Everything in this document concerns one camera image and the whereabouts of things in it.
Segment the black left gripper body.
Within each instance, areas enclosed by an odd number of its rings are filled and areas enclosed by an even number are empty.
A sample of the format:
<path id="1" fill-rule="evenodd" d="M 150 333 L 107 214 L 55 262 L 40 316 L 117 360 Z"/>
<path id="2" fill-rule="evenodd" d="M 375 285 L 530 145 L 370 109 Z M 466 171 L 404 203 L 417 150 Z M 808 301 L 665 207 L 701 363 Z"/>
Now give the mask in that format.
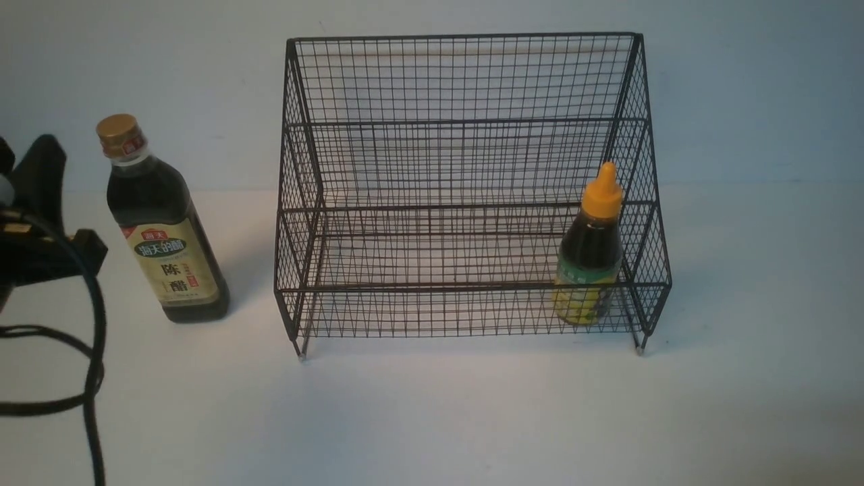
<path id="1" fill-rule="evenodd" d="M 92 229 L 65 233 L 62 216 L 62 188 L 67 154 L 53 135 L 41 135 L 21 160 L 1 140 L 2 210 L 34 216 L 63 236 L 98 273 L 107 254 L 99 235 Z M 73 258 L 58 239 L 17 215 L 2 218 L 1 305 L 14 289 L 81 275 Z"/>

